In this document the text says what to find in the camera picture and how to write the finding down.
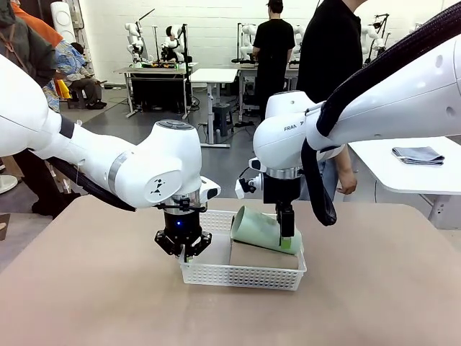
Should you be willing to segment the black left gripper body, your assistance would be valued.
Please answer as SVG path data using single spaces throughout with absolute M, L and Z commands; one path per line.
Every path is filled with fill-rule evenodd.
M 198 211 L 181 215 L 164 213 L 164 220 L 164 231 L 168 235 L 180 237 L 185 246 L 195 243 L 202 234 Z

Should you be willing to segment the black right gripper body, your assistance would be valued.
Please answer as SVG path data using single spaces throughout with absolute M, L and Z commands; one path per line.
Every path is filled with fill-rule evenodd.
M 277 179 L 263 175 L 263 203 L 274 204 L 277 215 L 292 210 L 292 202 L 300 197 L 301 178 Z

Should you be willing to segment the person's left hand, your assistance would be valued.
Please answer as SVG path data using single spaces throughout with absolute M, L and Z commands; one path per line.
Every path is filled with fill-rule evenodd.
M 357 188 L 357 179 L 352 169 L 339 170 L 337 191 L 343 195 L 352 194 Z

